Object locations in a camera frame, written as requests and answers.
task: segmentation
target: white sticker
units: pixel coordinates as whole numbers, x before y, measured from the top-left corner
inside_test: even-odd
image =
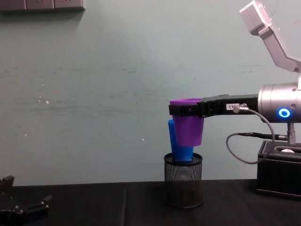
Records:
[[[239,106],[239,104],[226,104],[227,111],[233,111],[235,106]]]

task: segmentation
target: mesh pencil holder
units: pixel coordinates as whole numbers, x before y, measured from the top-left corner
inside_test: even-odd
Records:
[[[202,156],[194,153],[191,161],[174,161],[172,153],[164,156],[165,204],[182,209],[203,204]]]

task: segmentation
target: black box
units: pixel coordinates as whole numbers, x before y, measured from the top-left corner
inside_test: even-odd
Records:
[[[271,141],[264,141],[258,159],[271,148]],[[295,153],[282,152],[291,149]],[[257,192],[261,194],[301,200],[301,144],[275,142],[267,159],[258,164]]]

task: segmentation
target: electrical outlet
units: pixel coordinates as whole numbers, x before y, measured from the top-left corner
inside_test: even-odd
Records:
[[[55,0],[55,8],[84,8],[83,0]]]
[[[27,10],[54,9],[54,0],[26,0]]]
[[[26,10],[25,0],[0,0],[0,11]]]

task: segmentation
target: black table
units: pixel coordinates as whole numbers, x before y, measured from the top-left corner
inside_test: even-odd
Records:
[[[204,181],[204,204],[164,205],[162,182],[14,187],[24,204],[54,197],[48,219],[31,226],[300,226],[301,202],[258,195],[255,180]]]

